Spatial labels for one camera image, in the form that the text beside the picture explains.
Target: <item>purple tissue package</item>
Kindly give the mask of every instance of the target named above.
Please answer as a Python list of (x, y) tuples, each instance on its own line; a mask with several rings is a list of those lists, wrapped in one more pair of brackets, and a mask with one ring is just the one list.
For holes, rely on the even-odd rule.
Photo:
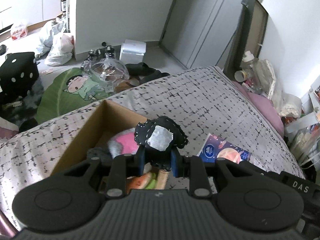
[(251, 153), (209, 133), (197, 156), (200, 156), (203, 162), (214, 163), (216, 158), (226, 158), (239, 164), (241, 161), (250, 160)]

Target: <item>cardboard box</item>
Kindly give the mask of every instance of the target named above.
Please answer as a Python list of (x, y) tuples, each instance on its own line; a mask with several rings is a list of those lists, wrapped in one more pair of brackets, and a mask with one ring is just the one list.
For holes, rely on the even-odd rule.
[[(136, 127), (139, 122), (145, 122), (146, 120), (146, 117), (115, 102), (102, 101), (73, 138), (51, 174), (80, 163), (86, 159), (87, 151), (90, 148), (101, 147), (117, 133)], [(167, 181), (168, 172), (156, 171), (158, 173), (157, 189), (163, 189)]]

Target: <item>green leaf-shaped rug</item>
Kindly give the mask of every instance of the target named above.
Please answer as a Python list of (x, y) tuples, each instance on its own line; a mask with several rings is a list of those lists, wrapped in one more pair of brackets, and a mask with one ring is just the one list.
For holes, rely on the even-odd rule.
[(79, 68), (71, 68), (57, 76), (44, 92), (36, 120), (41, 124), (111, 95), (99, 83), (83, 77)]

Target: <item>patterned bed sheet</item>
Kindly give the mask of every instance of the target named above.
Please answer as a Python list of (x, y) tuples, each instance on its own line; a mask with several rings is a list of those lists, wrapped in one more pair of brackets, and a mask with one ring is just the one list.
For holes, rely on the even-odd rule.
[[(251, 152), (250, 162), (266, 171), (284, 170), (304, 178), (283, 139), (218, 67), (192, 69), (108, 99), (149, 119), (174, 119), (189, 139), (182, 155), (196, 155), (210, 132)], [(17, 229), (11, 210), (15, 194), (49, 176), (98, 105), (92, 103), (0, 144), (0, 209)], [(188, 188), (188, 179), (170, 175), (166, 188)]]

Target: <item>gray door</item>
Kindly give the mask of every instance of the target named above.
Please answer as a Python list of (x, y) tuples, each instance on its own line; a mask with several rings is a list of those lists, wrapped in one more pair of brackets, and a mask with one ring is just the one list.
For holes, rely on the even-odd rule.
[(187, 68), (216, 65), (236, 30), (242, 0), (176, 0), (161, 44)]

